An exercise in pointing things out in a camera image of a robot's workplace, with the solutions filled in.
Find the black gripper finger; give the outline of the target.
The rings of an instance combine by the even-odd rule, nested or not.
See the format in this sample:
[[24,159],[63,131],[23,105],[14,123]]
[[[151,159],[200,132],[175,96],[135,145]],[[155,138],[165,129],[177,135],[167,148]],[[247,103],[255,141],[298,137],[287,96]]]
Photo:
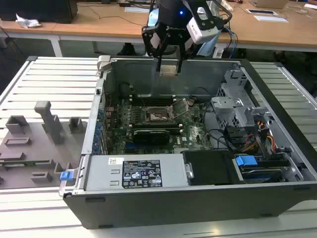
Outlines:
[[185,43],[182,43],[177,48],[177,72],[181,72],[181,67],[183,61],[194,55],[196,45],[192,39],[187,40]]
[[147,54],[158,60],[156,71],[159,72],[162,56],[168,45],[168,32],[160,24],[154,27],[144,26],[142,38]]

